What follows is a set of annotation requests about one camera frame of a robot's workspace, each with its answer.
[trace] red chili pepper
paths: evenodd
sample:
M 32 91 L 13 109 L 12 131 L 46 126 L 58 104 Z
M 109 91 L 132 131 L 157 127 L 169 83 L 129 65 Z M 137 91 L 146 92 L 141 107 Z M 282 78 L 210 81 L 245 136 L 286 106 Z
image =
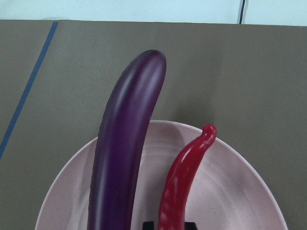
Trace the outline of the red chili pepper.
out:
M 202 134 L 176 157 L 168 172 L 161 198 L 159 230 L 185 229 L 185 208 L 191 184 L 205 151 L 213 144 L 215 137 L 215 127 L 205 125 Z

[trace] blue line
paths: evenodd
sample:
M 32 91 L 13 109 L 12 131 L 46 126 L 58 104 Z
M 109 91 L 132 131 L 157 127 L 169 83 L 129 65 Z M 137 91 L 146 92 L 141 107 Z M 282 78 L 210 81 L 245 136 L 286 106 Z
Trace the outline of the blue line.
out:
M 27 84 L 25 86 L 24 92 L 23 92 L 23 94 L 22 94 L 22 96 L 21 96 L 21 98 L 19 100 L 19 103 L 18 103 L 18 105 L 16 107 L 16 110 L 15 110 L 15 112 L 13 114 L 13 117 L 12 117 L 10 123 L 9 123 L 9 126 L 8 126 L 5 134 L 4 134 L 3 140 L 2 140 L 1 145 L 0 145 L 0 159 L 1 159 L 2 155 L 3 155 L 3 152 L 5 150 L 6 145 L 7 145 L 8 141 L 9 141 L 9 139 L 10 139 L 10 136 L 12 134 L 14 126 L 15 126 L 15 124 L 17 122 L 18 117 L 19 117 L 19 114 L 20 114 L 21 110 L 23 109 L 24 103 L 25 103 L 25 101 L 26 101 L 26 99 L 27 99 L 27 97 L 29 95 L 29 92 L 31 90 L 31 87 L 33 85 L 35 77 L 36 77 L 36 75 L 37 75 L 37 73 L 39 71 L 39 68 L 40 68 L 43 60 L 44 60 L 44 57 L 45 57 L 46 52 L 47 52 L 47 50 L 49 48 L 49 45 L 51 43 L 52 37 L 53 37 L 53 35 L 54 35 L 55 31 L 56 31 L 57 26 L 58 26 L 58 22 L 53 22 L 53 24 L 52 24 L 52 26 L 51 26 L 51 28 L 49 30 L 48 36 L 46 38 L 46 41 L 44 43 L 44 46 L 43 46 L 42 50 L 40 51 L 38 59 L 37 59 L 35 65 L 34 65 L 34 68 L 32 70 L 30 78 L 29 78 L 29 80 L 28 80 L 28 82 L 27 82 Z

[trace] gray table surface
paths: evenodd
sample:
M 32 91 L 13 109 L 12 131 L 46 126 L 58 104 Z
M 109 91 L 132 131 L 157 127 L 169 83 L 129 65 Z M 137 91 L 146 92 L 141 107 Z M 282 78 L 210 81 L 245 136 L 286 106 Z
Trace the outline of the gray table surface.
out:
M 51 21 L 0 21 L 0 138 Z M 126 65 L 167 59 L 152 119 L 202 127 L 236 149 L 273 193 L 289 229 L 307 219 L 307 28 L 60 21 L 0 161 L 0 229 L 34 229 L 65 163 L 97 136 Z

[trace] pink plate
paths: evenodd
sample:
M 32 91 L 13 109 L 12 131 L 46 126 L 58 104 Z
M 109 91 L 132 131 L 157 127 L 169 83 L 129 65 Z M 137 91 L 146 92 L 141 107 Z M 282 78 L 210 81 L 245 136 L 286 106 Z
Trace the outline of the pink plate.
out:
M 157 227 L 167 172 L 201 130 L 171 121 L 151 121 L 142 153 L 131 230 L 144 221 Z M 86 230 L 88 197 L 97 138 L 63 167 L 38 215 L 35 230 Z M 191 186 L 186 221 L 199 230 L 287 230 L 268 187 L 235 150 L 219 140 L 207 150 Z

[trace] plastic toy vegetable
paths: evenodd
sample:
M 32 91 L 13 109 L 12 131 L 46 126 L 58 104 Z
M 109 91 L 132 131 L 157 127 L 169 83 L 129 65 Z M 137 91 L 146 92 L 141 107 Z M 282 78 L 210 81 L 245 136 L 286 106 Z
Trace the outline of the plastic toy vegetable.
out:
M 164 186 L 160 210 L 159 230 L 184 230 L 185 208 L 189 190 L 205 151 L 213 144 L 216 129 L 205 125 L 202 134 L 191 141 L 173 162 Z
M 166 72 L 165 56 L 140 54 L 106 105 L 95 150 L 88 230 L 130 230 L 142 148 Z

